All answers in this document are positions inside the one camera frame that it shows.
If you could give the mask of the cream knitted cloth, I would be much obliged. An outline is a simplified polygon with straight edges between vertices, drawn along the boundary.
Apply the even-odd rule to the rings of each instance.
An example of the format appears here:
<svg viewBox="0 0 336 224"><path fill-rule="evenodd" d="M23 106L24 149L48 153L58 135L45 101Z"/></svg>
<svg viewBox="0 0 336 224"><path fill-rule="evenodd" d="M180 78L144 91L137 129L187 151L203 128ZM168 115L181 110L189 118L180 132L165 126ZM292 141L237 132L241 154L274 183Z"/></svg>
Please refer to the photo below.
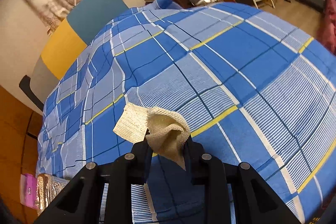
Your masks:
<svg viewBox="0 0 336 224"><path fill-rule="evenodd" d="M185 169L182 149L191 131L183 116L154 106L145 108L127 103L113 132L133 144L147 140L157 155Z"/></svg>

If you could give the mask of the ornate gold tissue box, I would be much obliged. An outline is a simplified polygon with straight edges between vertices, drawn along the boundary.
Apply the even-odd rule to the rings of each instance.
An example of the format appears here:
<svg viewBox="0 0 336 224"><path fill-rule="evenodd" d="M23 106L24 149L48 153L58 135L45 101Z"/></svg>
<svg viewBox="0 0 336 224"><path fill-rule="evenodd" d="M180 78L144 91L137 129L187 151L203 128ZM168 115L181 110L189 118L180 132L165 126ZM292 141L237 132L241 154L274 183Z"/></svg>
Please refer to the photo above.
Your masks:
<svg viewBox="0 0 336 224"><path fill-rule="evenodd" d="M69 180L59 178L46 173L37 176L37 213L41 215L42 211L52 202L52 200L68 184Z"/></svg>

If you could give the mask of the blue plaid bed sheet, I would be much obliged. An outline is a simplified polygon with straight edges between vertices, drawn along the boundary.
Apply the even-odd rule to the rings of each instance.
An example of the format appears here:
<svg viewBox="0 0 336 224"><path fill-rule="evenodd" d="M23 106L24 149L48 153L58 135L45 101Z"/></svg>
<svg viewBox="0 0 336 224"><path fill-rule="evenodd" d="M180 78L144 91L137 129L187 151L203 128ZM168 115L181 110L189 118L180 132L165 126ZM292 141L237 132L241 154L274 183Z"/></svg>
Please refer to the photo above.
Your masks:
<svg viewBox="0 0 336 224"><path fill-rule="evenodd" d="M224 162L248 162L302 223L335 190L335 56L280 18L237 3L170 0L110 20L45 101L37 174L72 178L130 152L127 103L178 112Z"/></svg>

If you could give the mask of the purple carton box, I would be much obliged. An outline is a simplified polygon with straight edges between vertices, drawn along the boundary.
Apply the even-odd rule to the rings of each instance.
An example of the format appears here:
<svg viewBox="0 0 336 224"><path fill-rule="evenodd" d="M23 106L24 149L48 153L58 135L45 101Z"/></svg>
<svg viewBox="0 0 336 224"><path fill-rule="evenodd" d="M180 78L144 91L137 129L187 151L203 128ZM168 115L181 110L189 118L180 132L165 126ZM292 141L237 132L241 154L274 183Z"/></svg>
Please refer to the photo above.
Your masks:
<svg viewBox="0 0 336 224"><path fill-rule="evenodd" d="M21 174L20 177L20 202L26 207L38 209L37 178L32 174Z"/></svg>

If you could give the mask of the wooden wardrobe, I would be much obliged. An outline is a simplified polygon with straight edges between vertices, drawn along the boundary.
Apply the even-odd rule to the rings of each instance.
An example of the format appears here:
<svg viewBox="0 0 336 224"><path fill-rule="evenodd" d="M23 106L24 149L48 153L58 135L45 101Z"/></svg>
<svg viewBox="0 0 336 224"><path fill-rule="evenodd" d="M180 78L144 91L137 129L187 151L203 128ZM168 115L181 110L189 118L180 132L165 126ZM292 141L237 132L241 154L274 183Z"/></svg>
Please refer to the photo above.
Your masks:
<svg viewBox="0 0 336 224"><path fill-rule="evenodd" d="M20 178L34 175L42 116L1 88L1 199L21 223L33 223L37 211L20 202Z"/></svg>

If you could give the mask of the grey yellow blue headboard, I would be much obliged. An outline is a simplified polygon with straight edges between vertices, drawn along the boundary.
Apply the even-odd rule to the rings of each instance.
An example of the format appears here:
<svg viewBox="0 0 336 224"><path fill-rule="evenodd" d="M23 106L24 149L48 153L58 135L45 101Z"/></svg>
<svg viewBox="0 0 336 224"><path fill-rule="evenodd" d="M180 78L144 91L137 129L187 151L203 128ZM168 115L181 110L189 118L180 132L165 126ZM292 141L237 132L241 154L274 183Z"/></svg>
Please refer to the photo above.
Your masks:
<svg viewBox="0 0 336 224"><path fill-rule="evenodd" d="M50 36L31 76L19 87L39 108L82 51L113 18L127 10L123 0L81 0Z"/></svg>

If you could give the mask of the pink quilt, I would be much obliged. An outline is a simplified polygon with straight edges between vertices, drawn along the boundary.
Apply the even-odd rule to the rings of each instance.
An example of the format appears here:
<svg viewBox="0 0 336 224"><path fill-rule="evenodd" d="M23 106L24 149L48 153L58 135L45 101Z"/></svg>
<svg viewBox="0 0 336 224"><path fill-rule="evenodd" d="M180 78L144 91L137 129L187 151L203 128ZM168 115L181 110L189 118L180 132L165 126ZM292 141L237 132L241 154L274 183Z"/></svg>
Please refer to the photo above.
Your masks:
<svg viewBox="0 0 336 224"><path fill-rule="evenodd" d="M325 0L325 9L322 21L317 33L317 40L335 55L336 32L335 32L335 0Z"/></svg>

